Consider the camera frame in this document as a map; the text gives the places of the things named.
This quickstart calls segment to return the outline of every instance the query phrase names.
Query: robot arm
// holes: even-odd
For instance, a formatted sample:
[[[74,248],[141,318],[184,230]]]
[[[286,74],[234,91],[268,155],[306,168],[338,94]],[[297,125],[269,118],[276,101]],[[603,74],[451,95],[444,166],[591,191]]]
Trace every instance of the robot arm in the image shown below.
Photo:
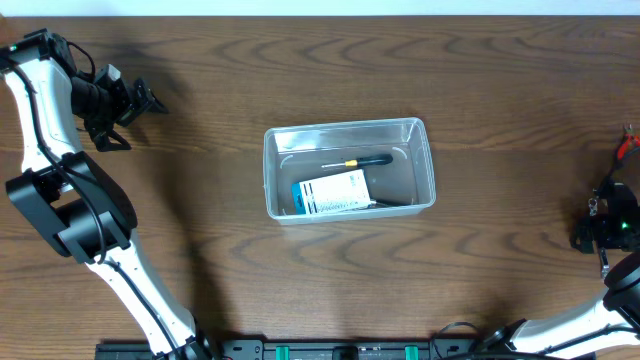
[[[0,49],[0,59],[0,71],[18,103],[24,137],[23,174],[6,184],[11,202],[58,254],[86,263],[107,282],[140,324],[154,354],[178,356],[182,350],[177,349],[196,339],[193,316],[150,265],[138,239],[133,206],[82,151],[74,121],[74,114],[84,119],[99,151],[125,150],[130,147],[113,131],[114,124],[126,126],[145,111],[166,109],[143,80],[131,88],[111,65],[87,79],[77,72],[66,40],[46,30]],[[52,206],[62,191],[72,189],[82,192],[82,199]],[[99,222],[90,215],[89,203]],[[98,226],[104,244],[98,241]]]
[[[618,312],[605,308],[605,294],[549,319],[525,322],[510,340],[512,350],[573,359],[608,347],[640,345],[631,325]],[[571,345],[589,336],[594,337]]]

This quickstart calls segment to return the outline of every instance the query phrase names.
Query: black cable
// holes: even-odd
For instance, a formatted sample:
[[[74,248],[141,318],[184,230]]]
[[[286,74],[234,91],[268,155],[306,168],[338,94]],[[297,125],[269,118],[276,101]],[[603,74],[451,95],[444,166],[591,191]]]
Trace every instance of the black cable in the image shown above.
[[[87,196],[87,194],[85,194],[84,191],[73,180],[73,178],[71,178],[71,176],[69,176],[69,174],[67,174],[67,172],[60,165],[58,165],[58,162],[55,161],[53,156],[49,153],[49,149],[46,147],[44,143],[44,139],[42,139],[42,131],[40,129],[40,122],[38,121],[38,107],[36,105],[36,99],[34,95],[36,91],[31,85],[31,82],[29,81],[27,76],[24,74],[24,72],[22,72],[22,70],[19,67],[15,66],[12,60],[10,59],[3,59],[3,60],[6,60],[11,65],[13,72],[18,76],[20,80],[22,80],[22,82],[24,83],[25,90],[29,95],[29,105],[31,106],[31,117],[33,119],[33,130],[36,136],[36,143],[38,146],[38,150],[42,152],[42,155],[44,155],[47,161],[49,161],[51,166],[53,166],[56,172],[60,174],[60,176],[64,179],[64,181],[66,181],[69,185],[71,185],[71,187],[73,187],[73,189],[78,193],[82,201],[84,201],[85,205],[89,209],[89,213],[91,214],[93,221],[95,221],[96,223],[96,227],[98,228],[98,239],[100,241],[100,259],[98,260],[98,264],[102,264],[107,255],[107,243],[105,240],[104,229],[102,226],[102,221],[100,220],[100,216],[98,216],[98,212],[96,211],[96,208],[93,206],[93,203],[91,203],[91,200],[89,200],[89,197]]]
[[[78,51],[83,53],[89,59],[89,62],[91,63],[91,82],[93,82],[93,80],[95,80],[95,78],[96,78],[96,64],[93,63],[93,58],[91,57],[91,55],[89,55],[88,52],[84,51],[84,49],[82,49],[76,43],[73,43],[71,41],[67,41],[67,44],[69,46],[73,46],[74,48],[78,49]]]
[[[451,324],[443,327],[442,329],[440,329],[440,331],[438,331],[437,333],[435,333],[432,337],[431,337],[431,342],[429,344],[429,346],[433,345],[433,349],[436,351],[436,354],[438,354],[439,358],[442,358],[442,355],[440,355],[440,350],[438,350],[438,345],[436,345],[436,338],[438,338],[438,336],[444,334],[447,330],[449,329],[453,329],[459,326],[467,326],[472,328],[473,330],[475,330],[477,333],[480,333],[480,330],[473,325],[472,323],[466,322],[466,321],[456,321],[456,322],[452,322]]]
[[[153,309],[151,308],[151,305],[149,305],[149,303],[142,296],[142,294],[140,293],[136,285],[133,283],[133,281],[131,281],[131,278],[129,277],[129,275],[127,275],[127,273],[125,273],[124,270],[122,270],[119,264],[115,264],[111,261],[105,261],[104,263],[105,265],[109,265],[109,267],[111,267],[113,271],[117,272],[122,277],[122,280],[124,280],[124,282],[126,282],[127,285],[129,285],[129,288],[131,289],[131,291],[133,291],[133,294],[136,296],[136,298],[138,298],[138,301],[140,301],[142,306],[144,306],[147,312],[149,312],[149,315],[151,315],[153,320],[155,320],[156,325],[158,325],[158,327],[160,328],[160,331],[162,332],[162,335],[164,335],[165,339],[169,343],[169,346],[171,346],[171,351],[174,354],[176,354],[176,356],[178,356],[179,358],[182,358],[182,354],[178,353],[178,350],[175,344],[173,343],[173,341],[171,340],[171,337],[169,336],[169,332],[162,325],[162,322],[160,321],[160,317],[158,316],[158,314],[156,314],[155,311],[153,311]]]
[[[614,333],[614,332],[629,332],[629,333],[633,333],[633,334],[638,335],[638,332],[635,331],[632,328],[622,327],[622,326],[606,326],[603,329],[598,330],[598,331],[596,331],[594,333],[587,334],[587,335],[581,336],[579,338],[575,338],[573,340],[569,340],[569,341],[567,341],[565,343],[562,343],[560,345],[550,346],[550,347],[548,347],[548,348],[546,348],[546,349],[544,349],[542,351],[539,351],[538,354],[546,355],[546,354],[551,354],[551,353],[554,353],[554,352],[558,352],[560,350],[564,350],[566,348],[569,348],[569,347],[572,347],[572,346],[575,346],[575,345],[578,345],[578,344],[582,344],[583,342],[587,342],[589,340],[593,340],[593,339],[598,338],[600,336],[606,336],[606,335],[609,335],[609,334]]]
[[[519,352],[481,352],[448,356],[442,360],[472,360],[472,359],[511,359],[511,360],[562,360],[561,358]]]
[[[602,179],[602,181],[600,182],[600,186],[598,186],[598,190],[596,190],[595,195],[597,197],[600,197],[600,194],[602,193],[602,191],[604,191],[604,188],[607,186],[607,184],[609,183],[609,180],[611,179],[611,177],[613,176],[613,174],[618,171],[619,169],[622,169],[622,167],[624,166],[624,163],[629,160],[629,158],[637,153],[640,152],[640,146],[639,147],[635,147],[633,149],[631,149],[629,152],[625,153],[624,156],[622,157],[622,159],[618,160],[617,158],[614,159],[613,165],[611,166],[611,169],[609,170],[609,172],[607,173],[607,175]]]

